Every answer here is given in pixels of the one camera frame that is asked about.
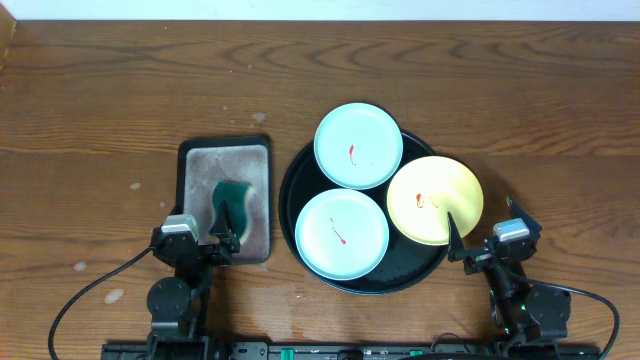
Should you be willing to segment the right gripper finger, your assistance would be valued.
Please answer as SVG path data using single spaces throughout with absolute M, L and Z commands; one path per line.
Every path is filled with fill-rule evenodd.
M 451 212 L 447 213 L 449 226 L 449 253 L 463 253 L 465 247 Z
M 531 232 L 540 232 L 540 224 L 527 214 L 512 197 L 507 196 L 506 202 L 513 219 L 520 218 Z

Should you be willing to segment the green yellow sponge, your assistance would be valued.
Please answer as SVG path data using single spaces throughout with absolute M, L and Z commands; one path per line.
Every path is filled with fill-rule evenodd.
M 213 220 L 217 222 L 222 214 L 221 204 L 227 204 L 226 219 L 240 242 L 248 237 L 251 220 L 247 210 L 253 188 L 249 184 L 219 182 L 212 192 Z

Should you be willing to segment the yellow plate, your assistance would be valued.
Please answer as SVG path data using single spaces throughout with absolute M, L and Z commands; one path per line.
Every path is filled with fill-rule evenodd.
M 424 245 L 449 243 L 452 216 L 462 237 L 478 224 L 484 194 L 479 180 L 463 163 L 443 156 L 426 156 L 402 166 L 386 195 L 395 227 Z

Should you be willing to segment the light blue plate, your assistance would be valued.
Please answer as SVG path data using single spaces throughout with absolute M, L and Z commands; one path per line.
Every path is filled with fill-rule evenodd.
M 348 103 L 322 119 L 313 150 L 329 180 L 344 188 L 366 190 L 391 178 L 404 145 L 399 126 L 386 111 L 367 103 Z
M 314 196 L 295 224 L 295 245 L 312 272 L 350 281 L 373 271 L 382 261 L 390 230 L 381 207 L 351 189 L 331 189 Z

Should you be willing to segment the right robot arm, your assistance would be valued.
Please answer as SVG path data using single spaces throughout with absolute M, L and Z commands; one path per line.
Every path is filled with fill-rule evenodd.
M 506 333 L 496 342 L 501 355 L 508 356 L 512 349 L 556 349 L 557 341 L 568 335 L 571 296 L 566 290 L 535 285 L 525 276 L 522 263 L 536 253 L 542 227 L 512 198 L 506 203 L 511 218 L 495 224 L 493 235 L 476 248 L 464 246 L 453 214 L 448 213 L 448 260 L 461 261 L 468 275 L 485 276 L 493 321 Z

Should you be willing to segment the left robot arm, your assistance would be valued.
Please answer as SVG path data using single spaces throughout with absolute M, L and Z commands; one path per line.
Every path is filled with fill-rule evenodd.
M 148 359 L 231 357 L 232 346 L 206 328 L 213 269 L 231 264 L 232 255 L 240 250 L 225 201 L 216 209 L 212 230 L 219 242 L 200 245 L 197 222 L 189 214 L 172 214 L 153 230 L 150 250 L 174 275 L 157 281 L 147 296 L 152 316 Z

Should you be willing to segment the rectangular black soapy tray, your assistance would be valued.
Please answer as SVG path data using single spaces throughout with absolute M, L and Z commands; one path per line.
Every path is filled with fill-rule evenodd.
M 178 148 L 175 208 L 190 214 L 199 226 L 199 243 L 218 239 L 209 233 L 214 224 L 212 194 L 220 182 L 250 187 L 246 196 L 246 231 L 240 237 L 235 264 L 264 262 L 271 250 L 270 152 L 265 136 L 194 138 Z

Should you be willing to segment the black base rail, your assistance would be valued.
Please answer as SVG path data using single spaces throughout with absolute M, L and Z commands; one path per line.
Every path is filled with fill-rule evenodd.
M 457 359 L 597 359 L 589 346 L 512 347 L 508 354 L 494 345 L 439 343 L 435 346 L 356 346 L 235 343 L 111 343 L 101 360 L 457 360 Z

